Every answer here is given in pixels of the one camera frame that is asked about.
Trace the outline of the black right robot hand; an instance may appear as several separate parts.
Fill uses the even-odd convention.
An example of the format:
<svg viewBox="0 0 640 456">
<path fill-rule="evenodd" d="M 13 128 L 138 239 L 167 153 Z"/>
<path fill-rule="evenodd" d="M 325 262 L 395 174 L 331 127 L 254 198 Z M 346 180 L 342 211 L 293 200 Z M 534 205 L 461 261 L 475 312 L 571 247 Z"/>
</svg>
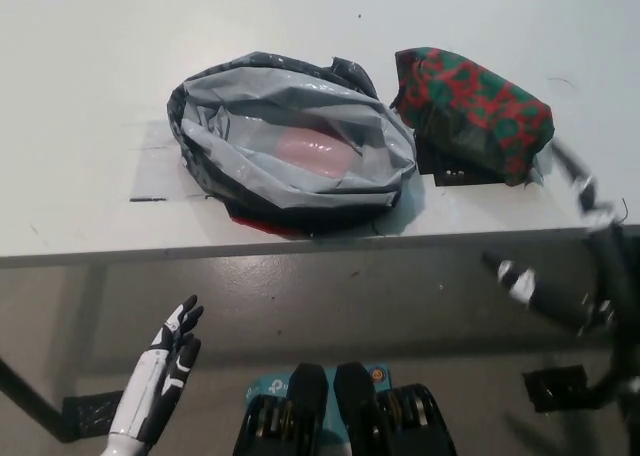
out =
<svg viewBox="0 0 640 456">
<path fill-rule="evenodd" d="M 509 296 L 561 327 L 580 333 L 598 324 L 613 324 L 621 337 L 633 338 L 639 324 L 638 287 L 629 263 L 621 220 L 611 203 L 597 201 L 596 179 L 558 142 L 554 158 L 572 182 L 577 205 L 586 219 L 588 247 L 603 284 L 592 303 L 536 275 L 533 268 L 485 252 L 482 261 Z"/>
</svg>

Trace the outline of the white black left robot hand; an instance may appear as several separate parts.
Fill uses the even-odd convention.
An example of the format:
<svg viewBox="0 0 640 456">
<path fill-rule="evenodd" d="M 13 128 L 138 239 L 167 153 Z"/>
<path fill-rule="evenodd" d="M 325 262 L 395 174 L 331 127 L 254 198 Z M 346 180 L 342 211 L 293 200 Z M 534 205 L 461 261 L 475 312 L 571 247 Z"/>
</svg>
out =
<svg viewBox="0 0 640 456">
<path fill-rule="evenodd" d="M 147 455 L 157 444 L 198 358 L 193 334 L 204 308 L 190 296 L 162 324 L 139 357 L 118 404 L 106 455 Z"/>
</svg>

